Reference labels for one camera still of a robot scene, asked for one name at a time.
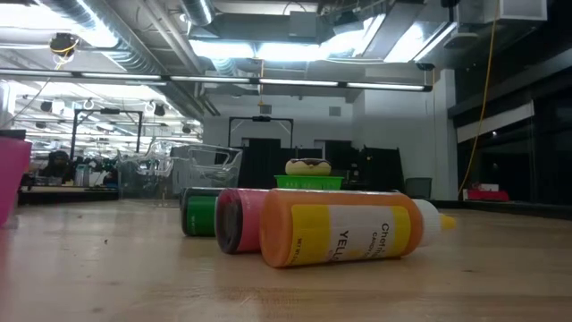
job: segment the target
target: pink cup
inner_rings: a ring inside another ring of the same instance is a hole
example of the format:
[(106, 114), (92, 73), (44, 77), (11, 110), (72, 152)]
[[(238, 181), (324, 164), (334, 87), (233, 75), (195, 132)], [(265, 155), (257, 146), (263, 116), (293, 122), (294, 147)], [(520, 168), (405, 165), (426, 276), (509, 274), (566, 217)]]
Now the pink cup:
[(0, 138), (0, 151), (4, 155), (0, 164), (0, 226), (12, 211), (31, 149), (32, 145), (24, 140)]

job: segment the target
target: table surface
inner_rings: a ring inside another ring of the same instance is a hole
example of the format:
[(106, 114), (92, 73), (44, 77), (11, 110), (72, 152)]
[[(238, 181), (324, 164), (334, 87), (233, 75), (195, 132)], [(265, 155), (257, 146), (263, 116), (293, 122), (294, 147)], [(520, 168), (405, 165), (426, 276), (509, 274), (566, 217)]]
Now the table surface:
[(174, 208), (18, 209), (0, 230), (0, 320), (556, 321), (572, 316), (572, 222), (445, 211), (403, 259), (273, 269), (183, 238)]
[(96, 187), (76, 187), (76, 186), (32, 186), (31, 190), (28, 191), (28, 186), (21, 188), (22, 193), (45, 193), (45, 192), (117, 192), (116, 189), (110, 188), (96, 188)]

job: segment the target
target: white wall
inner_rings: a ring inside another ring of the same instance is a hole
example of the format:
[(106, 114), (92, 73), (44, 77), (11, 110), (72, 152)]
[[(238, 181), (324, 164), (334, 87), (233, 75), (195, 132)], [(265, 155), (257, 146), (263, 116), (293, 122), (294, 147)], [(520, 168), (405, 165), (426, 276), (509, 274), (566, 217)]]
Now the white wall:
[[(353, 105), (340, 97), (264, 97), (264, 102), (273, 105), (272, 117), (294, 118), (294, 146), (352, 140), (355, 148), (399, 148), (406, 179), (431, 177), (434, 199), (456, 199), (457, 137), (447, 117), (455, 104), (454, 81), (453, 71), (443, 71), (434, 92), (367, 90)], [(223, 116), (205, 119), (203, 141), (226, 146), (228, 117), (259, 115), (258, 99), (211, 97)], [(341, 117), (330, 117), (329, 106), (341, 106)], [(240, 146), (242, 138), (276, 138), (290, 146), (290, 135), (277, 123), (246, 121), (233, 132), (231, 145)]]
[(456, 199), (456, 133), (447, 118), (454, 104), (453, 71), (431, 93), (367, 90), (354, 103), (353, 145), (399, 148), (406, 179), (431, 177), (434, 199)]
[[(351, 140), (352, 106), (342, 97), (264, 97), (265, 104), (273, 106), (272, 117), (293, 118), (293, 146), (313, 148), (315, 140)], [(259, 97), (232, 98), (213, 96), (211, 101), (222, 116), (208, 117), (204, 123), (203, 141), (206, 144), (226, 146), (229, 116), (259, 115)], [(329, 107), (340, 106), (341, 116), (330, 117)], [(240, 124), (232, 123), (232, 128)], [(282, 122), (290, 130), (288, 122)], [(281, 139), (282, 147), (290, 147), (290, 134), (277, 122), (253, 123), (245, 121), (232, 132), (231, 146), (241, 145), (242, 138)]]

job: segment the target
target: bottle cap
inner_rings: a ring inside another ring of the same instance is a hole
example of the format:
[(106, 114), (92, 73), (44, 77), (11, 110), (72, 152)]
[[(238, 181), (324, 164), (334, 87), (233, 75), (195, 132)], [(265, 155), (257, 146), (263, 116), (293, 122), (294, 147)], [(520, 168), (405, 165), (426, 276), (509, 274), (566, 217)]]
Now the bottle cap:
[(431, 244), (441, 231), (455, 228), (455, 218), (440, 214), (430, 202), (421, 199), (413, 199), (413, 202), (423, 218), (423, 236), (419, 247)]

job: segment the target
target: donut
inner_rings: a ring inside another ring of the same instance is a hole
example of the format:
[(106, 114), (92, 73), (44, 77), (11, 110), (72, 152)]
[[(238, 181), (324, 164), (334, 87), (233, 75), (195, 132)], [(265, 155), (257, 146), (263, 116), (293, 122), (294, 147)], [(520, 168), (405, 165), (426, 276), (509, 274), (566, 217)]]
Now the donut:
[(291, 159), (286, 163), (287, 175), (330, 175), (332, 165), (324, 159)]

